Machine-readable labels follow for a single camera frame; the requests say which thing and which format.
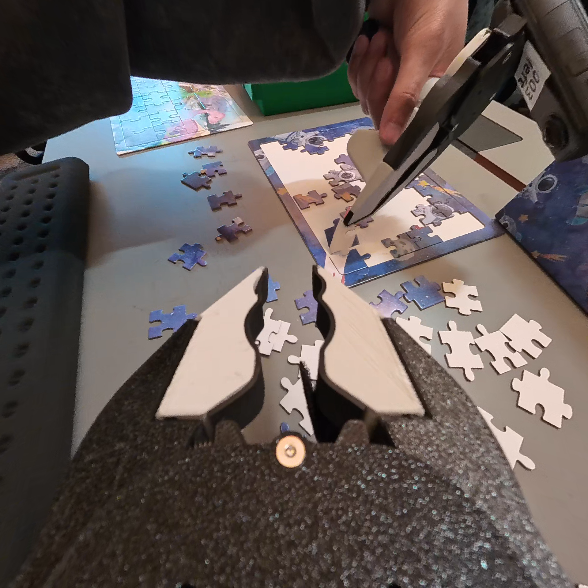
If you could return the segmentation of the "pink dinosaur puzzle board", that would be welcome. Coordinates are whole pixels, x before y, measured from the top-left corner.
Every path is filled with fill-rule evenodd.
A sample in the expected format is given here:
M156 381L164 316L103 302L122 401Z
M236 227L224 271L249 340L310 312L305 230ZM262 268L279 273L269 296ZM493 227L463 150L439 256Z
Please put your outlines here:
M252 125L221 85L130 78L131 109L110 118L117 155Z

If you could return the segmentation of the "person's left forearm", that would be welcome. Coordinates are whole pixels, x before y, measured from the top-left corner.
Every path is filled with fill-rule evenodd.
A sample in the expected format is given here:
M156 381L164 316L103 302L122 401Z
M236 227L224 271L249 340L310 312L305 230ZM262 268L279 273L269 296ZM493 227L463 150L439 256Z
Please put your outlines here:
M130 76L299 81L345 60L364 1L1 1L1 155L126 112Z

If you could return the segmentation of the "adjacent grey table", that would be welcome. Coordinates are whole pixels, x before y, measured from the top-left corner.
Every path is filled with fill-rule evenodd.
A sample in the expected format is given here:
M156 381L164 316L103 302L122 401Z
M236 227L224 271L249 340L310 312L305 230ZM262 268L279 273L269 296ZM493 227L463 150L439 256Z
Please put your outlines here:
M554 160L537 124L495 101L453 145L516 192Z

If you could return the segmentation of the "blue puzzle piece white corner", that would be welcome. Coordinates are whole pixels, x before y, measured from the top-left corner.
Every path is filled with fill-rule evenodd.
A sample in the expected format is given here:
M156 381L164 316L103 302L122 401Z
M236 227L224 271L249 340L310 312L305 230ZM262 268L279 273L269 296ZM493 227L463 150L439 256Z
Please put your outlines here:
M223 224L217 228L216 241L220 242L225 239L227 242L233 242L238 239L239 234L247 234L252 228L246 224L241 217L232 219L231 224Z

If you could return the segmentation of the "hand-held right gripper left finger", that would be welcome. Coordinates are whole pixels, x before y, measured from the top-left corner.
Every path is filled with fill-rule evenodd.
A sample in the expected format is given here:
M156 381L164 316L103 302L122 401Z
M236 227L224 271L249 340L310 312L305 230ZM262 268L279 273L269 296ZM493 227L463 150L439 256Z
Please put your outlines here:
M268 269L260 267L202 313L158 420L212 420L252 388L261 371L254 341L263 329L267 291Z

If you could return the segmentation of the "orange comet tail puzzle piece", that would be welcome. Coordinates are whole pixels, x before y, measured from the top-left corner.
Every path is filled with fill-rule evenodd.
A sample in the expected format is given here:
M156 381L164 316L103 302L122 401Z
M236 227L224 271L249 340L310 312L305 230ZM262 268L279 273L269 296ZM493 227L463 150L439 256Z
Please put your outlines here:
M310 190L306 194L295 194L292 196L300 210L308 209L311 205L322 205L326 197L327 193L319 193L316 190Z

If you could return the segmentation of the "white striped corner puzzle piece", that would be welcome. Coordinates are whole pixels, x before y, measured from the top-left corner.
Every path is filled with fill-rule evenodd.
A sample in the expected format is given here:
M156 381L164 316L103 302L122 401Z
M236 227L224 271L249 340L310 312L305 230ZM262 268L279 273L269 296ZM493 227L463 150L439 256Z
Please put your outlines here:
M370 257L369 253L361 254L357 248L351 248L348 254L342 254L342 252L331 254L330 260L341 275L347 275L368 268L366 260Z

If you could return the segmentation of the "green plastic bin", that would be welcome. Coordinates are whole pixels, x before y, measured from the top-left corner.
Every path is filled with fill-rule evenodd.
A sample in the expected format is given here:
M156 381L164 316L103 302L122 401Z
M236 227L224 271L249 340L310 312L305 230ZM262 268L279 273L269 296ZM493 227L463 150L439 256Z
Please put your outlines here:
M243 87L265 116L356 101L345 67L309 81L244 84Z

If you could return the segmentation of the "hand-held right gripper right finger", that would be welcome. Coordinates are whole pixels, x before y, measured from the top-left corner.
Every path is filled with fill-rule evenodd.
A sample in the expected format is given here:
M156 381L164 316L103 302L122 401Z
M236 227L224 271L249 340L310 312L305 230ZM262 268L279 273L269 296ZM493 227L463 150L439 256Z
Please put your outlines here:
M336 428L352 419L424 416L379 314L324 268L312 269L320 350L316 402Z

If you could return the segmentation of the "space print puzzle box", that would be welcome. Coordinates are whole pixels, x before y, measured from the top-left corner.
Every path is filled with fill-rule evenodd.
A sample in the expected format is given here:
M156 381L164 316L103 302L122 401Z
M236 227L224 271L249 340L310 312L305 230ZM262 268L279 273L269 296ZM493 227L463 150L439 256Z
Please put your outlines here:
M587 312L587 156L553 162L495 217Z

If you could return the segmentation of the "assembled astronaut puzzle pieces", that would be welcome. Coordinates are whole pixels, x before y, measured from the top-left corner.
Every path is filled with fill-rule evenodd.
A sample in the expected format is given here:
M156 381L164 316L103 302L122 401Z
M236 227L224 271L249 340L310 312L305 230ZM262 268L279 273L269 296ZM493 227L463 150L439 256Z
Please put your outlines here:
M296 151L313 154L323 154L329 150L325 144L326 137L317 130L298 130L289 134L276 135L278 143L284 150Z

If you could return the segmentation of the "blue space puzzle frame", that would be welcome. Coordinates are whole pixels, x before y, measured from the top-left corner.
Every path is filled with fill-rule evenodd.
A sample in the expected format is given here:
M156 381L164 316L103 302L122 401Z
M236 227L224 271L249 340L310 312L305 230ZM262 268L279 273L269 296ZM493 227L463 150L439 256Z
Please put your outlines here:
M249 147L258 160L261 168L272 184L277 196L284 204L293 223L298 228L306 246L310 250L315 262L331 271L342 283L351 287L371 281L380 276L408 268L412 265L435 259L439 256L458 251L464 247L475 245L499 236L503 231L495 220L491 220L485 213L477 209L466 198L434 198L423 197L411 184L417 179L427 180L432 185L452 189L452 187L432 170L427 169L414 179L408 188L397 194L390 202L372 216L373 222L368 228L357 229L359 245L355 246L361 254L371 254L366 260L368 268L341 275L330 260L329 244L334 220L340 213L356 201L345 202L334 197L332 186L323 175L330 170L340 170L342 166L335 164L334 159L340 154L348 155L348 142L351 134L357 129L371 129L369 118L355 119L331 125L319 126L304 130L317 130L326 137L325 144L329 150L323 154L309 154L300 149L284 150L278 143L276 136L255 139L249 142ZM308 209L300 210L292 196L306 194L310 190L327 193L324 204L311 205ZM421 217L415 217L411 210L418 204L445 203L454 209L454 216L442 221L440 226L433 226L432 234L443 239L442 243L418 249L413 255L394 258L390 250L385 248L381 240L396 239L401 233L411 230L420 223Z

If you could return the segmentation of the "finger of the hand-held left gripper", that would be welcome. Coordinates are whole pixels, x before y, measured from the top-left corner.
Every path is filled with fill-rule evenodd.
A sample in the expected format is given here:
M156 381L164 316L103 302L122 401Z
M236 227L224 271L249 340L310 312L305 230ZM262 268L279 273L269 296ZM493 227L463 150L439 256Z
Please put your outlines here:
M403 173L405 188L448 147L453 138L454 134L426 134L404 151L400 143L385 149L378 134L365 134L365 182L376 166L385 161Z
M369 177L354 205L347 212L342 223L345 226L359 223L370 217L403 190L403 173L381 161Z

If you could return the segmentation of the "pile of puzzle pieces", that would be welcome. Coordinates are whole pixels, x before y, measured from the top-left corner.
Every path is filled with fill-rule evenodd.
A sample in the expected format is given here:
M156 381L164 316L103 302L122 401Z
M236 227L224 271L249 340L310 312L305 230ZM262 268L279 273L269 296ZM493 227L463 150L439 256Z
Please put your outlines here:
M450 283L443 283L442 289L452 296L437 297L438 301L445 302L447 308L455 308L462 315L469 315L472 311L481 312L482 306L475 286L464 284L463 281L453 279ZM425 325L417 316L402 318L400 315L406 311L408 305L402 301L408 290L396 292L394 295L387 290L378 294L379 303L369 303L382 318L392 318L413 340L428 354L431 354L432 341L435 331ZM285 342L296 343L297 338L289 333L290 323L272 318L273 309L269 308L264 314L264 327L255 341L262 355L270 356L272 351L280 352ZM488 332L481 324L476 325L479 336L474 337L470 331L459 330L456 322L450 320L445 330L438 331L441 344L449 347L450 352L445 354L447 367L459 369L469 382L474 380L474 370L483 369L482 357L474 353L474 346L480 352L488 352L492 356L490 365L497 374L504 374L514 368L521 368L527 364L527 360L521 355L537 358L542 350L547 348L552 341L541 331L541 325L535 320L525 320L518 314L513 314L508 321L498 330ZM323 340L318 339L312 345L303 344L299 356L290 355L288 362L305 367L316 385L320 350ZM309 415L303 383L299 368L298 378L292 383L288 378L282 378L281 386L285 391L280 406L291 414L298 412L300 420L298 425L309 436L314 434L313 424ZM535 414L537 405L543 409L542 420L557 429L562 427L563 419L571 419L573 409L564 400L564 389L550 381L550 372L542 367L537 373L523 370L519 378L511 380L511 388L518 393L517 406L528 413ZM527 455L522 453L524 437L510 427L497 428L493 423L493 415L480 406L477 407L490 430L495 435L512 469L520 463L528 470L535 469L535 463Z

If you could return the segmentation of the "white backed puzzle piece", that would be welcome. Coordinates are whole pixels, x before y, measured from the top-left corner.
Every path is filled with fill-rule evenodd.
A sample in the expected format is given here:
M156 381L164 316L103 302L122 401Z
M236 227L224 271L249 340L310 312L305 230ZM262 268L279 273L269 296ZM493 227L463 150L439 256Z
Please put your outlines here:
M327 240L329 254L347 255L351 248L358 246L359 238L357 237L357 229L357 225L344 225L342 217L335 219L330 240Z

